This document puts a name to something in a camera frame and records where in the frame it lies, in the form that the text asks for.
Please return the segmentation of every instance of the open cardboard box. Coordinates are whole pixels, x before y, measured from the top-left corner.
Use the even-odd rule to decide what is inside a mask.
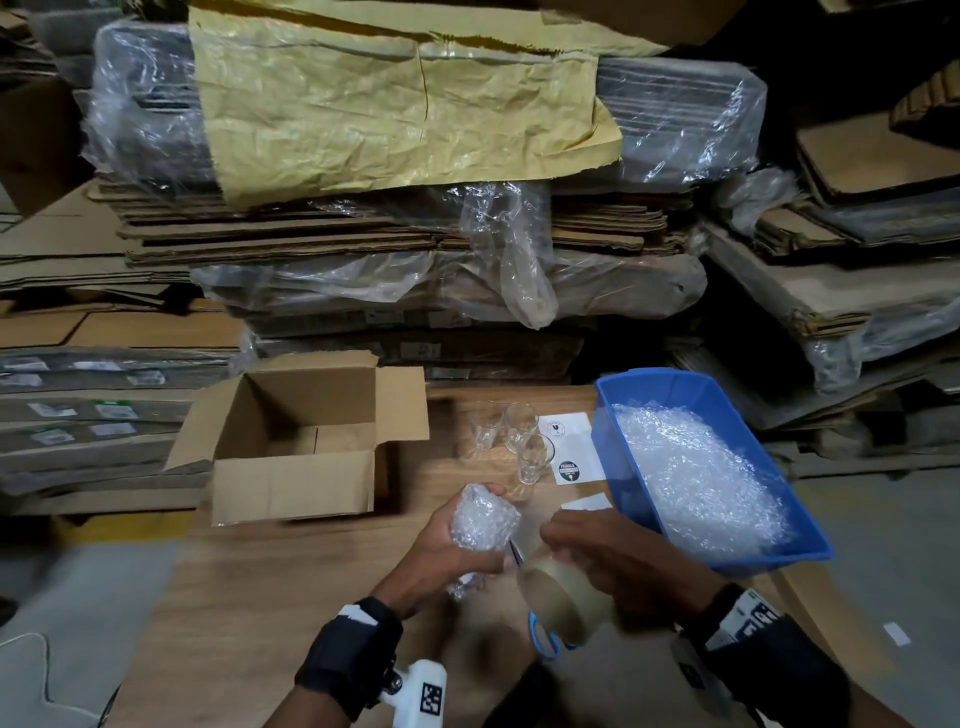
[[[389,445],[430,438],[423,368],[376,361],[291,354],[204,390],[166,468],[213,463],[214,523],[370,512]]]

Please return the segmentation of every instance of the human hand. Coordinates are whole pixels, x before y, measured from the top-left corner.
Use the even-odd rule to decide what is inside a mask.
[[[484,485],[495,496],[506,493],[502,485]],[[371,592],[401,619],[412,617],[431,597],[466,573],[503,571],[504,557],[499,551],[461,548],[450,536],[450,522],[462,493],[457,491],[434,511],[400,563]]]
[[[560,510],[540,527],[558,556],[569,557],[599,591],[632,618],[683,625],[707,609],[727,580],[660,534],[608,508]]]

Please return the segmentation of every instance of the white device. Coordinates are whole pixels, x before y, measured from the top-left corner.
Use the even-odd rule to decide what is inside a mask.
[[[380,700],[394,708],[394,728],[441,728],[446,702],[446,668],[417,660],[405,671],[394,668],[393,683]]]

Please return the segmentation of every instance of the small glass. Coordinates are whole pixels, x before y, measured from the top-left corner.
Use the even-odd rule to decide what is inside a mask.
[[[540,417],[537,410],[529,404],[514,402],[503,415],[503,423],[507,427],[507,449],[510,452],[520,452],[523,441],[537,431]]]
[[[503,406],[495,401],[478,401],[470,409],[468,418],[476,448],[492,448],[496,433],[503,424]]]
[[[550,467],[556,450],[550,438],[530,435],[516,454],[517,476],[524,485],[534,485]]]

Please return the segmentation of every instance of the bubble wrap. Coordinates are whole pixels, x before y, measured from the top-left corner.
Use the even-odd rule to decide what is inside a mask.
[[[702,560],[757,556],[788,537],[783,502],[697,415],[613,406],[666,537]]]
[[[520,512],[511,503],[480,483],[469,483],[450,522],[450,536],[473,551],[503,551],[519,525]],[[459,601],[482,586],[481,574],[468,573],[446,590]]]

